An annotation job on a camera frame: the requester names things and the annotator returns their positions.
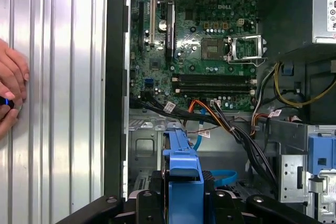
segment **blue latch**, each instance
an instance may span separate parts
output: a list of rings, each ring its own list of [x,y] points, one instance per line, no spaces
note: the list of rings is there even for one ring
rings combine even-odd
[[[204,180],[197,152],[190,148],[181,129],[164,133],[170,149],[163,155],[169,161],[169,223],[203,224]]]
[[[308,139],[308,172],[319,175],[321,170],[336,168],[336,137],[312,135]]]

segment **dell logo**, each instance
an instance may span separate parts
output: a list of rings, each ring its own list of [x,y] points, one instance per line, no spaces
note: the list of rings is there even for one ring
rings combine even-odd
[[[231,10],[231,5],[218,5],[218,9]]]

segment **black plastic frame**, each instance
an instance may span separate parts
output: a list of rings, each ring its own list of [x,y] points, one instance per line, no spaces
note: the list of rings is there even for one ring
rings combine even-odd
[[[125,0],[107,0],[104,194],[121,197],[125,77],[124,33],[128,30]]]

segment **hand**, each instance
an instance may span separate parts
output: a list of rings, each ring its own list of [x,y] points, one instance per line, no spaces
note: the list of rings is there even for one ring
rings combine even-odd
[[[27,98],[25,81],[28,80],[29,68],[23,55],[0,39],[0,96],[21,106]]]
[[[8,105],[0,106],[0,140],[7,134],[11,127],[17,122],[19,111],[10,109]]]

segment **corrugated metal panel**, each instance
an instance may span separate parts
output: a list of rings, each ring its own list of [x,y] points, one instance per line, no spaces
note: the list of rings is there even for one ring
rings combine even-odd
[[[0,142],[0,222],[55,223],[103,193],[106,0],[0,0],[0,38],[30,64]]]

